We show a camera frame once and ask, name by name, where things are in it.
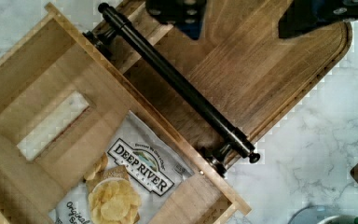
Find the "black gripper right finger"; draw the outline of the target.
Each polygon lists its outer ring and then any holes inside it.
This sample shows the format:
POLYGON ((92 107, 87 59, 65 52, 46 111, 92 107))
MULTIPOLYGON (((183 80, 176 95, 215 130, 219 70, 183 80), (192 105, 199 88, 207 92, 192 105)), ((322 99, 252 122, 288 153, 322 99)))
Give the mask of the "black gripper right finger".
POLYGON ((278 22, 281 39, 308 34, 336 22, 358 20, 358 0, 293 0, 278 22))

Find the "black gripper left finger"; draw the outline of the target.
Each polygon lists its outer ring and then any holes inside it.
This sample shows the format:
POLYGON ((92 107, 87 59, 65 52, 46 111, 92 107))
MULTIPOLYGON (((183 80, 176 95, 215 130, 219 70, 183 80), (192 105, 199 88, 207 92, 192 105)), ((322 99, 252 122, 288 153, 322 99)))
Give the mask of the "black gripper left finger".
POLYGON ((192 40, 200 38, 207 0, 145 0, 149 15, 171 24, 192 40))

